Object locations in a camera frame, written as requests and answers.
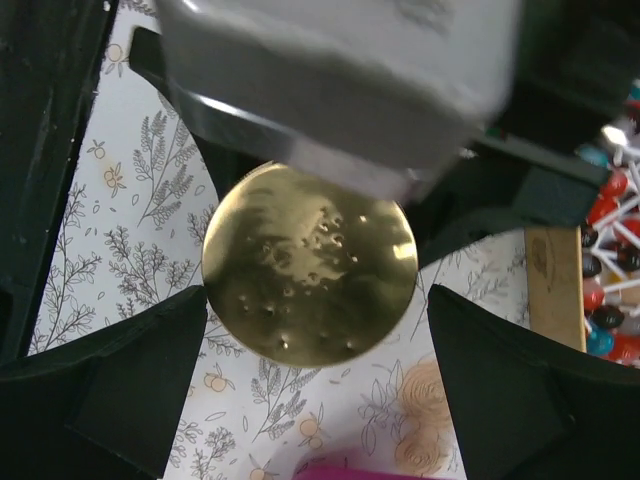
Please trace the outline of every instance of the round metal plate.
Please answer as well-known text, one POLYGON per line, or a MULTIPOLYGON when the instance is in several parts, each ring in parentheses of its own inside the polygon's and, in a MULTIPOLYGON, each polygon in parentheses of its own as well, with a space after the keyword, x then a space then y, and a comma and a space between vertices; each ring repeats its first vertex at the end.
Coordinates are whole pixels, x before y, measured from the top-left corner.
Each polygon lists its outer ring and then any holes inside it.
POLYGON ((377 345, 404 314, 417 272, 397 204, 279 164, 255 169, 223 199, 202 254, 224 326, 257 354, 296 367, 377 345))

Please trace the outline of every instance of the rose illustration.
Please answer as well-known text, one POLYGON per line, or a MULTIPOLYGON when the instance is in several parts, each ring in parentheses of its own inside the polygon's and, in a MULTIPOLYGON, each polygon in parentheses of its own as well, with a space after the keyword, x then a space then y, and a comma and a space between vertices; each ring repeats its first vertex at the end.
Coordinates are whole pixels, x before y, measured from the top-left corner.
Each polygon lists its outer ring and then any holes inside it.
POLYGON ((396 466, 408 475, 420 477, 436 473, 442 467, 444 455, 436 438, 425 438, 412 432, 398 444, 395 452, 396 466))
POLYGON ((439 429, 451 428, 451 414, 435 360, 419 363, 404 377, 400 401, 407 415, 439 429))

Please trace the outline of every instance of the pink object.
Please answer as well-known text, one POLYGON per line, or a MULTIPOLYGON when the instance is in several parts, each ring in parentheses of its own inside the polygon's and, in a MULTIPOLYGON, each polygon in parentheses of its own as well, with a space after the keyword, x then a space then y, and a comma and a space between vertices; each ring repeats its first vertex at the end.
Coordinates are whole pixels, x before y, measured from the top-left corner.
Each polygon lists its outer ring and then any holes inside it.
POLYGON ((367 472, 338 467, 309 467, 294 475, 292 480, 415 480, 408 475, 393 475, 391 473, 367 472))

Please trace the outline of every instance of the wooden board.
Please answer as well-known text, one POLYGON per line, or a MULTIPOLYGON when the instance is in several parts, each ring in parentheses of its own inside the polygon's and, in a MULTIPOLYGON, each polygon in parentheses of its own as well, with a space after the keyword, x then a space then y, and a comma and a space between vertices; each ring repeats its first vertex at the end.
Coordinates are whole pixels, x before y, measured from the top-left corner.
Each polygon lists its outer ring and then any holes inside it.
POLYGON ((586 351, 579 229, 525 231, 531 330, 586 351))

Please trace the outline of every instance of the floral paper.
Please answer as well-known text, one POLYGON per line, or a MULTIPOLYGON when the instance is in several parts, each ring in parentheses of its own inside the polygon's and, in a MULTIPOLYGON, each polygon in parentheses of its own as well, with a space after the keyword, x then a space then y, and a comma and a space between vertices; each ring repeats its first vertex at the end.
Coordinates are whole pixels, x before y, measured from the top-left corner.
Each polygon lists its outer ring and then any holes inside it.
MULTIPOLYGON (((152 5, 121 0, 31 353, 130 317, 200 283, 218 203, 176 112, 127 64, 152 5)), ((300 370, 246 351, 210 312, 165 478, 286 480, 315 464, 465 478, 426 317, 433 282, 528 326, 521 232, 425 268, 374 351, 300 370)))

